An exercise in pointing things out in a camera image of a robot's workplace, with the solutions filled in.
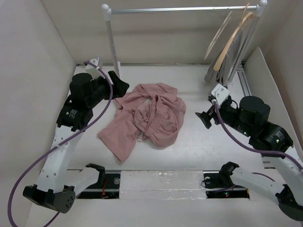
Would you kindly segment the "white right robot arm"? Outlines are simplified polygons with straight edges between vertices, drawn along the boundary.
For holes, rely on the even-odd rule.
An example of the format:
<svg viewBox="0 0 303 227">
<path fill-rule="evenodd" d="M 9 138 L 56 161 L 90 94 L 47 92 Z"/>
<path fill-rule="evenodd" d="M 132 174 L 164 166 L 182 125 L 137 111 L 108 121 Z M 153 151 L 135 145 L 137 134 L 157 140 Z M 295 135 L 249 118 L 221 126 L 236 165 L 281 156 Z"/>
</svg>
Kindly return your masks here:
<svg viewBox="0 0 303 227">
<path fill-rule="evenodd" d="M 227 162 L 212 177 L 205 177 L 201 185 L 208 189 L 217 188 L 221 193 L 235 186 L 250 189 L 276 204 L 290 219 L 303 220 L 303 164 L 299 157 L 290 155 L 294 145 L 287 131 L 268 121 L 270 107 L 256 96 L 246 96 L 234 108 L 229 96 L 221 104 L 213 96 L 212 106 L 207 112 L 196 113 L 207 129 L 222 126 L 226 134 L 240 147 L 265 157 L 279 172 L 285 183 L 277 183 Z"/>
</svg>

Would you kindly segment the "pink trousers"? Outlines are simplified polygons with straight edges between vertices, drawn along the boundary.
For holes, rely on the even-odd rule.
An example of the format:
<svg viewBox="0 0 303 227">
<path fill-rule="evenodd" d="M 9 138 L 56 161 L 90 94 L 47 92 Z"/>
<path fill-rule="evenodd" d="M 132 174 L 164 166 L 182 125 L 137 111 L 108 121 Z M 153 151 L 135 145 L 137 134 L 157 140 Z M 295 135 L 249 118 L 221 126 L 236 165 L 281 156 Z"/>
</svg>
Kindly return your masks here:
<svg viewBox="0 0 303 227">
<path fill-rule="evenodd" d="M 137 85 L 116 98 L 116 116 L 98 138 L 120 162 L 129 158 L 137 140 L 150 140 L 157 148 L 172 145 L 186 113 L 177 93 L 177 88 L 164 83 Z"/>
</svg>

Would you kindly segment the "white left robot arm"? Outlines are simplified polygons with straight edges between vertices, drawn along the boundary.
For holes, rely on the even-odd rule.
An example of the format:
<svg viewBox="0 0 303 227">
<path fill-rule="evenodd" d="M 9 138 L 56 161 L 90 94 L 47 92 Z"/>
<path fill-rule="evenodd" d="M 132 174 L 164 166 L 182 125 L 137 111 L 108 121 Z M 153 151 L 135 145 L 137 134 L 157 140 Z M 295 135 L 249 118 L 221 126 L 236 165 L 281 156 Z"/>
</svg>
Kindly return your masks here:
<svg viewBox="0 0 303 227">
<path fill-rule="evenodd" d="M 88 73 L 78 73 L 72 77 L 70 95 L 67 97 L 57 119 L 53 146 L 32 186 L 26 186 L 23 196 L 34 204 L 67 213 L 75 198 L 90 186 L 101 187 L 105 183 L 105 168 L 97 164 L 87 164 L 78 176 L 67 182 L 67 170 L 77 143 L 82 137 L 76 135 L 87 129 L 93 117 L 93 108 L 110 97 L 123 97 L 130 85 L 123 82 L 114 71 L 109 71 L 111 84 L 99 76 L 94 79 Z"/>
</svg>

